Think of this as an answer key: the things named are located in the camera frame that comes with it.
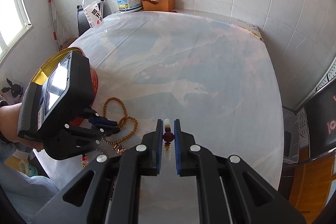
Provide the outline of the person's left hand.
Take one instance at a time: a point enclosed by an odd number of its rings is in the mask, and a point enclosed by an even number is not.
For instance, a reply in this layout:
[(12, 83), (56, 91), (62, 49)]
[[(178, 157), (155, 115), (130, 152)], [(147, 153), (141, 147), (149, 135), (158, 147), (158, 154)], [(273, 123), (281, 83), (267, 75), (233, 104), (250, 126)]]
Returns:
[(21, 103), (1, 107), (1, 133), (3, 137), (12, 143), (21, 143), (40, 152), (43, 149), (42, 143), (18, 137), (18, 120)]

